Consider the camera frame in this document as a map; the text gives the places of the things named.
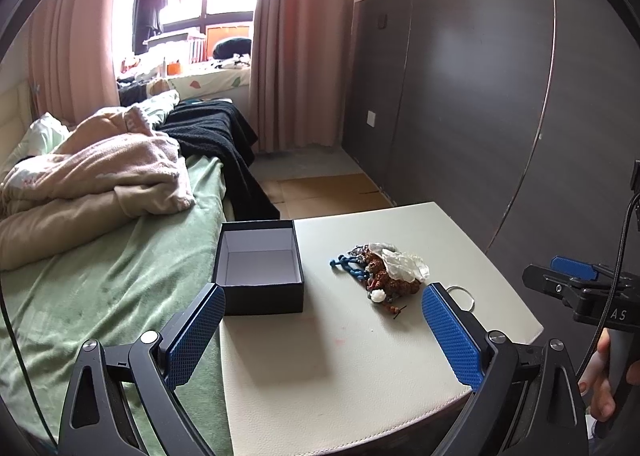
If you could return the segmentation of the person's right hand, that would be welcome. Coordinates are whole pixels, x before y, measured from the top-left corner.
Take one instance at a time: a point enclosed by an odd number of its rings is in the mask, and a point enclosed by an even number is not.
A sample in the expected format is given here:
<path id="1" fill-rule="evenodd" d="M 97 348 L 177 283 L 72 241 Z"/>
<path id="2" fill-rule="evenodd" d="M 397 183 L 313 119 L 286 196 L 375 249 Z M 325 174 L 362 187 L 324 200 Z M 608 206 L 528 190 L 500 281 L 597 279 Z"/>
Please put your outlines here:
<path id="1" fill-rule="evenodd" d="M 601 422 L 609 420 L 616 410 L 610 380 L 608 380 L 608 373 L 605 371 L 606 363 L 610 357 L 610 347 L 610 333 L 604 328 L 597 344 L 597 351 L 592 354 L 578 381 L 581 395 L 591 393 L 590 415 Z"/>

